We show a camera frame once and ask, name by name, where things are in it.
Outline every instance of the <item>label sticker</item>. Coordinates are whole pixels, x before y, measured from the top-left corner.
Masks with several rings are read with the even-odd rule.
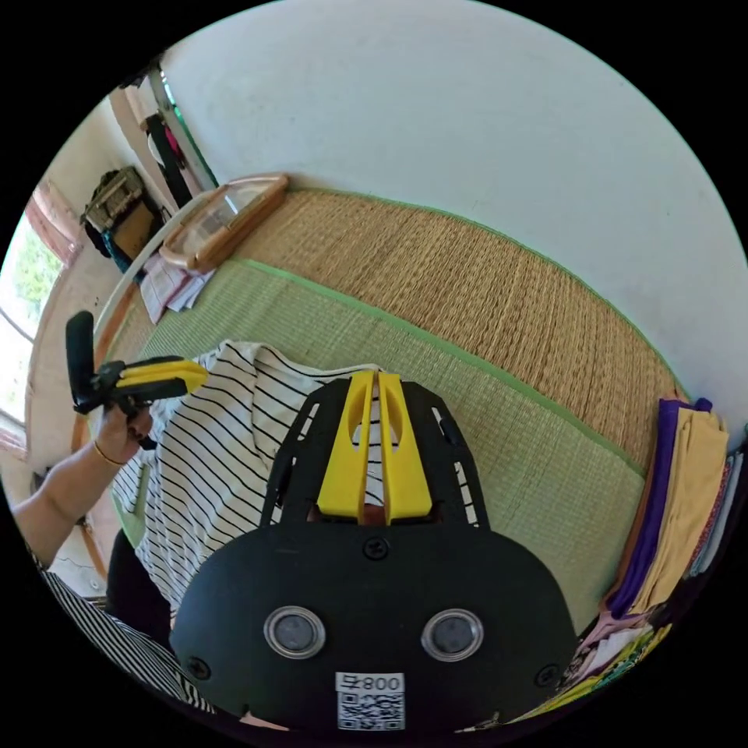
[[[336,672],[341,730],[404,730],[405,678],[401,672]]]

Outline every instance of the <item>hand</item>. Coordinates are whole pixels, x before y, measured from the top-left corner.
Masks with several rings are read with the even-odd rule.
[[[280,725],[276,725],[274,722],[266,722],[264,719],[260,719],[259,717],[253,717],[251,711],[248,711],[239,721],[243,722],[245,725],[269,727],[271,730],[284,730],[285,732],[289,732],[288,727],[281,727]]]
[[[140,449],[138,439],[148,436],[152,428],[153,419],[147,408],[128,423],[127,416],[118,405],[114,405],[104,411],[96,444],[107,459],[124,464]]]

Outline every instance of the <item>yellow clamp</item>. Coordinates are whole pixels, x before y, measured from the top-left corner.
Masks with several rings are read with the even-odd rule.
[[[432,501],[400,377],[384,372],[378,377],[377,372],[357,372],[351,377],[317,506],[330,517],[356,519],[359,524],[363,521],[375,379],[379,384],[386,523],[426,517]],[[361,432],[355,446],[353,438],[359,425]]]
[[[131,387],[141,384],[163,382],[166,379],[182,379],[187,392],[193,392],[205,384],[208,372],[193,361],[169,361],[159,364],[145,364],[124,369],[117,387]]]

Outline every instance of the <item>wrist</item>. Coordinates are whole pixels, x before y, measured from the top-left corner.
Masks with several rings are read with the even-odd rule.
[[[106,443],[93,439],[83,448],[81,457],[93,474],[106,476],[109,481],[113,481],[124,463],[110,457],[110,451],[107,450]]]
[[[123,460],[117,454],[116,450],[112,449],[101,437],[94,439],[92,444],[94,448],[93,451],[96,455],[111,467],[119,469],[127,462],[127,460]]]

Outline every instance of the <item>yellow cloth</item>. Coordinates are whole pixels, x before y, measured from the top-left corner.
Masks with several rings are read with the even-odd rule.
[[[630,614],[665,602],[685,573],[717,499],[727,441],[716,415],[680,409],[657,554]]]

